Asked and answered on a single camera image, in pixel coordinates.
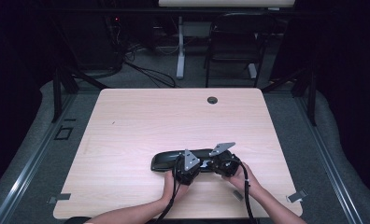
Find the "person's right hand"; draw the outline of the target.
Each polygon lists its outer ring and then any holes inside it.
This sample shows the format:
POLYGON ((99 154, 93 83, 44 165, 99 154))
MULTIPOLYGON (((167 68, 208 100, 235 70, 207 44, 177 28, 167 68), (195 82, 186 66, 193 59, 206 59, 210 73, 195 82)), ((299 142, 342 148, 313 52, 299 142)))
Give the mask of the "person's right hand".
POLYGON ((263 189, 249 166, 244 162, 239 165, 234 175, 229 177, 223 176, 222 178, 231 183, 237 189, 244 190, 245 187, 248 187, 249 195, 251 197, 255 197, 263 189))

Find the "black metal stand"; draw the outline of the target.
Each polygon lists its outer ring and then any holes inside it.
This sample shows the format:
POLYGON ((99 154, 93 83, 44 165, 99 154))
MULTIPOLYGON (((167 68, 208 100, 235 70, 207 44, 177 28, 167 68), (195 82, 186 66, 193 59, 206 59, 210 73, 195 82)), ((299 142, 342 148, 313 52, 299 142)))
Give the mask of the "black metal stand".
POLYGON ((77 94, 79 91, 79 86, 75 81, 75 78, 80 78, 87 83, 93 85, 99 90, 107 89, 107 85, 89 77, 80 70, 71 66, 60 66, 56 69, 53 75, 53 102, 54 102, 54 113, 52 123, 56 122, 58 118, 62 115, 63 104, 62 104, 62 87, 70 93, 77 94))
POLYGON ((301 68, 297 71, 289 74, 288 76, 279 78, 267 87, 262 88, 263 93, 270 92, 285 83, 294 80, 295 84, 292 87, 291 93, 293 97, 302 97, 306 91, 307 104, 306 104, 306 115, 313 126, 316 126, 315 120, 315 108, 316 108, 316 96, 317 96, 317 74, 312 68, 301 68))

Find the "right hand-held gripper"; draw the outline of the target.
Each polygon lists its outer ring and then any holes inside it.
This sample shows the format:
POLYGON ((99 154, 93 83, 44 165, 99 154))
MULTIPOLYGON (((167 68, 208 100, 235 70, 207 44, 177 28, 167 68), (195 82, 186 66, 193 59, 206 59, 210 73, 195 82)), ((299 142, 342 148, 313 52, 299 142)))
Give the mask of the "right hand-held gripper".
POLYGON ((219 143, 209 152, 208 168, 212 172, 226 177, 233 176, 236 173, 241 161, 229 151, 229 148, 234 145, 235 142, 219 143))

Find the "grey tape piece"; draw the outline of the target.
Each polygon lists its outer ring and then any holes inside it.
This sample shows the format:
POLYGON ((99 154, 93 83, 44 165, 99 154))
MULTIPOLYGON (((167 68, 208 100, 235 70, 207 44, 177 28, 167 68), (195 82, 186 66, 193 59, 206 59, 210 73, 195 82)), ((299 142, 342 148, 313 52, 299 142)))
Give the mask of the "grey tape piece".
POLYGON ((307 196, 307 192, 302 189, 295 192, 287 197, 287 201, 290 203, 301 202, 307 196))
POLYGON ((55 196, 50 196, 47 200, 47 203, 49 204, 56 204, 59 201, 67 201, 71 197, 70 193, 60 193, 55 196))

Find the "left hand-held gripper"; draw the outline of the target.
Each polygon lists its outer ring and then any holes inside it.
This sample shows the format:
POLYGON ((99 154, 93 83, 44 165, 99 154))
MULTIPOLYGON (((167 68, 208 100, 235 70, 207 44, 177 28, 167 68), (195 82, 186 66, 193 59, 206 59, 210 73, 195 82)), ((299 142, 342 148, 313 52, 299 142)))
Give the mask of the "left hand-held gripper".
POLYGON ((200 167, 201 160, 190 150, 185 149, 175 160, 173 177, 179 184, 189 186, 199 175, 200 167))

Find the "white desk leg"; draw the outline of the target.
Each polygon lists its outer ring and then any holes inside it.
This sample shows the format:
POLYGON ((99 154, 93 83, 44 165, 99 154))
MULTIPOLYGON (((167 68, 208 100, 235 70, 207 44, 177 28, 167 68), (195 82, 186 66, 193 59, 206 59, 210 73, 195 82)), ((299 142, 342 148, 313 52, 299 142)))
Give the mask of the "white desk leg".
POLYGON ((184 53, 184 35, 183 35, 183 20, 178 18, 178 64, 177 74, 178 79, 184 78, 185 53, 184 53))

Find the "dark computer tower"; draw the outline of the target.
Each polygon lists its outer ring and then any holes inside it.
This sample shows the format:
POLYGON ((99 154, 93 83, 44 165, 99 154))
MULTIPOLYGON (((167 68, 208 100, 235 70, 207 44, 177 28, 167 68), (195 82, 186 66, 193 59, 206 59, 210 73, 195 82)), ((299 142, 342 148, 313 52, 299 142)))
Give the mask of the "dark computer tower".
POLYGON ((111 43, 103 17, 68 14, 61 17, 61 24, 81 69, 108 70, 118 67, 118 52, 111 43))

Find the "person's left hand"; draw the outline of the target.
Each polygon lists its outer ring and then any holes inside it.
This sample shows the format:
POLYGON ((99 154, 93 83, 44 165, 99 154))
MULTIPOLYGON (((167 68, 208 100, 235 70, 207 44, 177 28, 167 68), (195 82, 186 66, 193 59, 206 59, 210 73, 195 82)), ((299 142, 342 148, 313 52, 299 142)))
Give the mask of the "person's left hand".
POLYGON ((169 203, 173 195, 175 195, 174 202, 179 202, 188 192, 189 187, 186 185, 176 184, 171 172, 164 174, 164 191, 161 200, 169 203))

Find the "aluminium floor rail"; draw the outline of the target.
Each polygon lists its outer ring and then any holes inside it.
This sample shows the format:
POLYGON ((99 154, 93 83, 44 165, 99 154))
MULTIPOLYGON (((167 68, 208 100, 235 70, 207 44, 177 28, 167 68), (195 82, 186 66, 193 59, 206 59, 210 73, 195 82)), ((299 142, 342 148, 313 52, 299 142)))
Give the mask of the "aluminium floor rail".
POLYGON ((318 126, 314 126, 310 121, 307 112, 306 112, 306 102, 302 98, 295 98, 295 103, 297 104, 298 109, 302 115, 303 120, 309 131, 311 132, 315 144, 317 146, 317 152, 319 154, 320 162, 327 174, 337 200, 339 201, 344 215, 346 216, 349 224, 364 224, 363 219, 358 212, 354 201, 349 195, 348 188, 346 187, 340 173, 334 164, 332 156, 326 146, 318 126))
POLYGON ((52 101, 42 106, 8 170, 0 180, 0 224, 63 224, 49 204, 62 193, 65 179, 84 131, 92 100, 80 95, 64 98, 63 114, 50 121, 52 101))

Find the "black folding chair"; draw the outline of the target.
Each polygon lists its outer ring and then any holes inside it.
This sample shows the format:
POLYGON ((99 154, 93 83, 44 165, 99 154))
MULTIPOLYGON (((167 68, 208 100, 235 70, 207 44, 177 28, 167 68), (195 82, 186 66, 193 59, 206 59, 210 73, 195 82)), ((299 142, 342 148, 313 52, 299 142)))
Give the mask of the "black folding chair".
POLYGON ((210 25, 204 68, 205 85, 209 86, 211 63, 242 63, 245 69, 255 66, 256 88, 269 38, 277 19, 268 13, 233 12, 219 15, 210 25))

